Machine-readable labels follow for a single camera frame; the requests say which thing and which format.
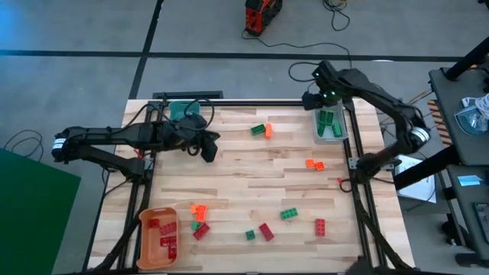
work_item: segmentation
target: orange plastic container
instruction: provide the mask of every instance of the orange plastic container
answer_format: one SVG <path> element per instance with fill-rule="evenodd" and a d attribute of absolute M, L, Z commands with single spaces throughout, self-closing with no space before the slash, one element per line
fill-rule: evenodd
<path fill-rule="evenodd" d="M 179 222 L 175 209 L 173 208 L 161 208 L 161 209 L 147 209 L 140 215 L 141 220 L 141 256 L 137 262 L 138 267 L 144 270 L 160 269 L 170 267 L 175 264 L 180 247 L 178 245 L 178 233 Z M 151 219 L 157 219 L 159 226 L 176 222 L 176 231 L 161 236 L 160 229 L 158 227 L 150 228 L 149 221 Z M 176 237 L 176 256 L 173 259 L 169 258 L 169 248 L 160 245 L 160 239 L 164 237 Z"/>

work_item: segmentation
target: gray floor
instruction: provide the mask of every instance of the gray floor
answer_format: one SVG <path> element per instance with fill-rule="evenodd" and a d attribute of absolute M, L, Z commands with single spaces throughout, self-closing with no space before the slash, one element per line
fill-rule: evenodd
<path fill-rule="evenodd" d="M 0 50 L 141 51 L 156 2 L 0 0 Z M 263 40 L 293 44 L 330 41 L 350 48 L 352 54 L 461 56 L 487 36 L 489 25 L 489 11 L 475 0 L 375 0 L 351 2 L 345 10 L 351 16 L 351 26 L 338 33 L 331 29 L 331 14 L 322 8 L 320 0 L 285 2 L 282 13 L 261 37 Z M 245 17 L 241 0 L 166 0 L 160 15 L 151 47 L 155 52 L 344 54 L 334 47 L 296 50 L 242 41 L 239 35 Z M 119 125 L 138 61 L 0 56 L 0 144 L 21 129 L 38 130 L 47 148 L 42 162 L 83 179 L 54 273 L 81 268 L 102 181 L 101 169 L 94 164 L 53 163 L 49 152 L 53 135 L 73 125 Z M 226 98 L 298 98 L 306 85 L 287 76 L 293 62 L 149 58 L 137 97 L 149 99 L 153 92 L 222 90 Z M 337 68 L 348 66 L 346 61 L 333 64 Z M 407 100 L 429 88 L 430 70 L 451 64 L 355 61 L 354 66 L 372 82 Z M 309 78 L 313 69 L 298 66 L 293 75 Z M 428 113 L 425 99 L 417 105 Z M 430 117 L 426 120 L 433 125 Z M 392 140 L 386 136 L 386 142 Z M 440 148 L 439 136 L 434 134 L 422 152 L 429 156 Z M 453 255 L 463 248 L 444 243 L 437 228 L 443 216 L 404 218 L 417 267 L 463 274 L 486 271 L 456 265 Z"/>

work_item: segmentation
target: white paper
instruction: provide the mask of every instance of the white paper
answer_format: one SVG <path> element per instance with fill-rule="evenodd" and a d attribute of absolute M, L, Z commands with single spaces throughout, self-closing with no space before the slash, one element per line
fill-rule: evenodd
<path fill-rule="evenodd" d="M 417 160 L 415 158 L 407 157 L 403 155 L 400 155 L 398 159 L 402 160 L 403 162 L 401 163 L 401 165 L 396 167 L 395 170 L 396 175 L 422 162 L 422 160 Z M 431 175 L 425 179 L 420 180 L 417 183 L 402 188 L 401 190 L 397 191 L 397 194 L 412 199 L 419 199 L 422 201 L 426 201 L 433 194 L 434 189 L 435 189 L 435 176 Z M 429 199 L 429 202 L 436 203 L 436 194 L 433 194 L 431 199 Z"/>

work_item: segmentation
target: wooden tabletop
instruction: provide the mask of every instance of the wooden tabletop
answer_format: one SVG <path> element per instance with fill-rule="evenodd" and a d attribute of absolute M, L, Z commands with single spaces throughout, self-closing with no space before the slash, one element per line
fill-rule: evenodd
<path fill-rule="evenodd" d="M 129 101 L 123 125 L 145 103 Z M 384 148 L 374 107 L 356 99 L 355 108 L 364 151 Z M 210 116 L 209 108 L 201 113 Z M 136 122 L 143 120 L 144 112 Z M 273 125 L 271 140 L 250 134 L 250 128 L 267 122 Z M 216 107 L 209 130 L 221 135 L 213 163 L 182 151 L 157 155 L 150 208 L 175 208 L 181 224 L 179 259 L 162 272 L 342 272 L 357 259 L 361 244 L 353 200 L 351 193 L 340 191 L 336 180 L 348 178 L 343 144 L 315 144 L 309 112 L 301 107 Z M 355 155 L 354 141 L 350 144 Z M 116 154 L 135 156 L 128 146 L 118 146 Z M 326 170 L 306 168 L 307 158 L 324 162 Z M 377 176 L 391 180 L 389 173 Z M 108 188 L 122 181 L 114 173 Z M 413 266 L 394 186 L 373 180 L 372 189 L 382 233 Z M 121 236 L 130 191 L 126 184 L 105 198 L 89 267 L 99 264 Z M 211 229 L 201 241 L 190 228 L 192 203 L 209 206 L 206 222 Z M 282 221 L 280 211 L 294 207 L 299 215 Z M 326 221 L 325 237 L 315 236 L 316 218 Z M 270 242 L 258 231 L 264 222 L 275 234 Z M 253 241 L 246 241 L 249 230 L 257 235 Z M 375 257 L 374 241 L 368 236 Z"/>

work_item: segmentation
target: red power tool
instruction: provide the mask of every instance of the red power tool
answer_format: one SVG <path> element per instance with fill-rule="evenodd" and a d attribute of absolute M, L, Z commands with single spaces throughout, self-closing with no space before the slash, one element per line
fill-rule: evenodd
<path fill-rule="evenodd" d="M 246 0 L 246 31 L 260 36 L 282 9 L 283 0 Z"/>

